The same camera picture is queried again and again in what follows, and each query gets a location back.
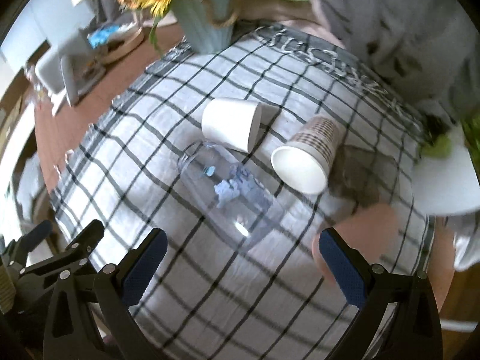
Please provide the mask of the round wooden tray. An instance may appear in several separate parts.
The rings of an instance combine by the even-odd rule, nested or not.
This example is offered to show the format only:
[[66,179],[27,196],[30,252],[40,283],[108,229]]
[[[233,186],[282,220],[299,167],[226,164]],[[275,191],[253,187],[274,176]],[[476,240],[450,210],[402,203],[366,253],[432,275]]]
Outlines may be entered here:
[[80,34],[92,49],[92,59],[103,66],[119,61],[144,40],[143,28],[134,22],[104,24],[99,28],[81,28]]

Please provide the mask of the green potted plant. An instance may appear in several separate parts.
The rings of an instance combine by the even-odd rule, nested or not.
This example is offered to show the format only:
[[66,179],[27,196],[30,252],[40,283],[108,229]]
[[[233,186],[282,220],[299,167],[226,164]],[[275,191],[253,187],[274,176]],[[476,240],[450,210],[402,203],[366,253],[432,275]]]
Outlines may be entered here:
[[447,124],[439,116],[425,115],[425,141],[421,155],[447,158],[454,146],[467,149],[474,164],[479,163],[479,110],[470,113],[456,124]]

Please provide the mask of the brown striped paper cup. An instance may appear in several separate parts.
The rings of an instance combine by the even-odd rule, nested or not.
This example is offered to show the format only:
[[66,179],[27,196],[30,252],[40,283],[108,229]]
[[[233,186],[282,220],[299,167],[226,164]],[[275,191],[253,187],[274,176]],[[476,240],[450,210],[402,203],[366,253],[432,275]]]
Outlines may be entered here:
[[332,119],[315,115],[272,152],[272,169],[301,194],[321,194],[328,184],[341,132]]

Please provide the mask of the grey blanket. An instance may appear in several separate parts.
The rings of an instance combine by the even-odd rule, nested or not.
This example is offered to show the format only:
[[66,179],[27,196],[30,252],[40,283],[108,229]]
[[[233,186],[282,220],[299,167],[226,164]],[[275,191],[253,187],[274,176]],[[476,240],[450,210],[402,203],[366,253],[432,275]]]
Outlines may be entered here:
[[459,121],[479,110],[479,30],[458,0],[238,0],[245,20],[324,38],[406,102]]

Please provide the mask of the clear plastic cup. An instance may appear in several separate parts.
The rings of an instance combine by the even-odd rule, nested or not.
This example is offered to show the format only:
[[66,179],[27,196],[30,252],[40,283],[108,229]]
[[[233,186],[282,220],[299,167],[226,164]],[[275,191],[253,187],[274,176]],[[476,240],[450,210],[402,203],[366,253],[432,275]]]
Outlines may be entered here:
[[246,253],[279,227],[283,207],[222,145],[188,145],[177,168],[194,204],[232,249]]

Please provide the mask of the pink plastic cup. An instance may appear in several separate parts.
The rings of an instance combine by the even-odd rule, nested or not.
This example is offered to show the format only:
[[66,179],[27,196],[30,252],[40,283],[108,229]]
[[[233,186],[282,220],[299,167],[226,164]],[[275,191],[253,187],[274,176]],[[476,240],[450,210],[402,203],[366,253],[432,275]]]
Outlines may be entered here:
[[385,203],[361,208],[334,225],[339,236],[352,249],[358,250],[368,263],[378,263],[396,244],[399,227],[396,211]]

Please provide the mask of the white plant pot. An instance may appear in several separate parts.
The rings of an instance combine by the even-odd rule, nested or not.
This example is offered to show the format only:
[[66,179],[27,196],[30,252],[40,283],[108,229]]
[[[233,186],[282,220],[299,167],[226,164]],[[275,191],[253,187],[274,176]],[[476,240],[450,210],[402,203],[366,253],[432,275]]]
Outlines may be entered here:
[[452,216],[479,210],[479,178],[467,149],[455,145],[447,158],[421,156],[412,170],[412,193],[425,215]]

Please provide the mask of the light blue ribbed vase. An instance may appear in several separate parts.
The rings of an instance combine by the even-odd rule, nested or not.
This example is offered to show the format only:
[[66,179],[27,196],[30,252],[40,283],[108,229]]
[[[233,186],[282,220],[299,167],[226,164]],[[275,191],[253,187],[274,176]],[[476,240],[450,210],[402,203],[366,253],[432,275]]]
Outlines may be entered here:
[[213,55],[230,46],[239,17],[234,0],[172,0],[171,11],[195,53]]

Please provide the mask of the white box on table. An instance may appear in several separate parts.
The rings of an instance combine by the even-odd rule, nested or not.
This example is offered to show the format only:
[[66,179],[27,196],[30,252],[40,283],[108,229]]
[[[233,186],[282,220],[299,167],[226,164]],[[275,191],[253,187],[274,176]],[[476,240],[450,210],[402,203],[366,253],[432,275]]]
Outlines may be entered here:
[[62,106],[74,107],[105,75],[105,67],[91,49],[51,47],[35,66],[47,89],[55,116]]

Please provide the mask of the white paper cup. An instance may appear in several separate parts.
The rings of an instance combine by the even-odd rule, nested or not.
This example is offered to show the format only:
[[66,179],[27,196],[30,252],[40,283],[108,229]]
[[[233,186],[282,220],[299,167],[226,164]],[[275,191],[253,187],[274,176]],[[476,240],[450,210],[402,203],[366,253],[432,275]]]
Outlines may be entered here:
[[246,154],[259,139],[260,125],[272,119],[278,106],[238,98],[214,98],[202,112],[202,135],[208,141]]

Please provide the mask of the dark grey glass cup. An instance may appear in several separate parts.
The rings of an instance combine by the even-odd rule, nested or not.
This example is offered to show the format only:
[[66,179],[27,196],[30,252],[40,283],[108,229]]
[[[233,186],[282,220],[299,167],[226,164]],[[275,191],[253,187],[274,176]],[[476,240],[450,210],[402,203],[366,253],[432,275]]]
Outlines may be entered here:
[[342,145],[329,175],[329,192],[363,207],[392,203],[400,196],[398,170],[394,158],[378,150]]

